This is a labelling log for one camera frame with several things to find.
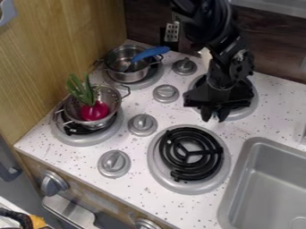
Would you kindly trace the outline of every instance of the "wooden panel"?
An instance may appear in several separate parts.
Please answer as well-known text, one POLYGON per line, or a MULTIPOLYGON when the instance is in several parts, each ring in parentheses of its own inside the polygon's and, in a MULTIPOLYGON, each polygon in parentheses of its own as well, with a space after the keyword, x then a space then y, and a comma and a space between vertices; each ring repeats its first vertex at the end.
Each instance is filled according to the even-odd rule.
POLYGON ((306 19, 235 7, 258 72, 306 83, 300 64, 306 57, 306 19))
POLYGON ((0 132, 11 145, 66 95, 70 72, 126 39, 122 0, 15 0, 0 28, 0 132))
POLYGON ((134 223, 131 221, 131 217, 134 219, 141 217, 153 221, 157 225, 161 226, 162 229, 172 229, 171 226, 166 225, 164 222, 161 222, 155 216, 149 216, 148 214, 139 209, 133 208, 132 206, 129 206, 117 199, 112 198, 103 191, 93 189, 89 187, 86 183, 80 182, 79 180, 76 180, 73 177, 64 174, 58 169, 51 168, 48 165, 45 165, 40 161, 27 157, 23 154, 19 155, 23 163, 29 168, 31 175, 35 178, 32 181, 35 181, 33 184, 36 187, 37 191, 39 191, 39 185, 42 180, 41 173, 46 170, 50 170, 56 172, 70 184, 71 189, 66 191, 64 195, 68 196, 74 201, 80 201, 82 203, 85 203, 86 205, 90 205, 96 210, 102 211, 112 217, 115 217, 132 227, 134 227, 134 223))
MULTIPOLYGON (((128 38, 159 44, 159 28, 171 20, 171 8, 157 0, 124 0, 128 38)), ((234 6, 238 25, 255 55, 256 71, 306 83, 300 71, 306 57, 306 19, 234 6)), ((197 55, 181 36, 180 52, 197 55)))

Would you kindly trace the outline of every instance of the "silver knob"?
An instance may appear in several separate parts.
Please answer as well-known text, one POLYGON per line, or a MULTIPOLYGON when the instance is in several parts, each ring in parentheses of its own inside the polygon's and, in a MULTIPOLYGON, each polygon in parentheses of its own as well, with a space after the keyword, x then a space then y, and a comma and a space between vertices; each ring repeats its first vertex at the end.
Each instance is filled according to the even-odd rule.
POLYGON ((40 189, 45 196, 52 197, 58 194, 60 191, 68 190, 69 185, 58 174, 51 171, 45 171, 40 189))
POLYGON ((190 58, 185 57, 174 63, 173 71, 180 75, 192 75, 197 71, 198 67, 190 58))
POLYGON ((129 121, 128 128, 131 133, 146 137, 157 130, 157 120, 149 114, 138 114, 129 121))
POLYGON ((120 150, 108 151, 98 160, 99 172, 108 178, 119 178, 125 175, 130 168, 130 157, 120 150))
POLYGON ((172 103, 179 97, 180 92, 172 85, 160 85, 153 90, 153 98, 160 103, 172 103))
POLYGON ((136 229, 162 229, 159 225, 144 218, 138 218, 135 222, 136 229))
POLYGON ((103 160, 102 163, 103 167, 108 172, 114 172, 122 169, 124 167, 125 161, 120 152, 116 151, 110 157, 107 157, 105 160, 103 160))

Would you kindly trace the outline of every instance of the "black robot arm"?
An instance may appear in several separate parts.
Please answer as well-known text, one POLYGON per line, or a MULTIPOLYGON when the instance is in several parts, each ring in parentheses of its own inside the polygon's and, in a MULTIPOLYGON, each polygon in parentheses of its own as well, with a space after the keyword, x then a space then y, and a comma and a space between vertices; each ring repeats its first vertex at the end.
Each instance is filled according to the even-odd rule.
POLYGON ((184 105, 196 106, 203 121, 216 115, 223 122, 231 110, 250 106, 246 77, 253 74, 253 55, 234 24, 227 0, 172 0, 187 39, 209 49, 208 73, 184 93, 184 105))

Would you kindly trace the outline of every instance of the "stainless steel sink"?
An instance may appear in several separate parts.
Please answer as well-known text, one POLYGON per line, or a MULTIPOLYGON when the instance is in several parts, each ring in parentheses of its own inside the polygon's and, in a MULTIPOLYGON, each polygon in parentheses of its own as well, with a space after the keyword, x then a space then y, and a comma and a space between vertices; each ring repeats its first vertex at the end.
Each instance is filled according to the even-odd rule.
POLYGON ((247 140, 217 217, 224 229, 305 229, 306 152, 247 140))

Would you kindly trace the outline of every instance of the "metal colander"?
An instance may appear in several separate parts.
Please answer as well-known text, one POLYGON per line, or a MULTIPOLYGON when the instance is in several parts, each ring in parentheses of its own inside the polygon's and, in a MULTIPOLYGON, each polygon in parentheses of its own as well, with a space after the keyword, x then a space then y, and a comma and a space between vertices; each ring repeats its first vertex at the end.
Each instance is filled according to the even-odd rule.
POLYGON ((84 121, 81 118, 81 107, 83 104, 79 102, 74 96, 70 95, 64 102, 64 113, 66 116, 74 121, 75 123, 90 127, 90 129, 101 129, 107 126, 108 122, 111 121, 112 117, 117 113, 121 106, 122 98, 125 98, 129 94, 121 97, 120 92, 113 87, 108 85, 96 85, 93 88, 98 87, 98 93, 96 100, 107 104, 109 113, 105 118, 97 121, 84 121))

